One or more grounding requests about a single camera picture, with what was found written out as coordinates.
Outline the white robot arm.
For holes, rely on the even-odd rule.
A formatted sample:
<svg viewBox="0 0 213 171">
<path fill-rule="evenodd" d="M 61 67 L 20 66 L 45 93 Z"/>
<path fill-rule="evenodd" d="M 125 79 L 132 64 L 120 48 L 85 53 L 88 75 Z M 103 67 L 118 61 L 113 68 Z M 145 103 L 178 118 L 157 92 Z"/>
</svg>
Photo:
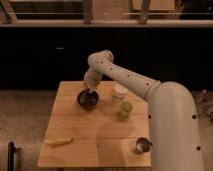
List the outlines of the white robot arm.
<svg viewBox="0 0 213 171">
<path fill-rule="evenodd" d="M 104 75 L 148 103 L 151 171 L 205 171 L 196 104 L 182 84 L 161 82 L 113 63 L 111 51 L 88 56 L 87 88 L 96 88 Z"/>
</svg>

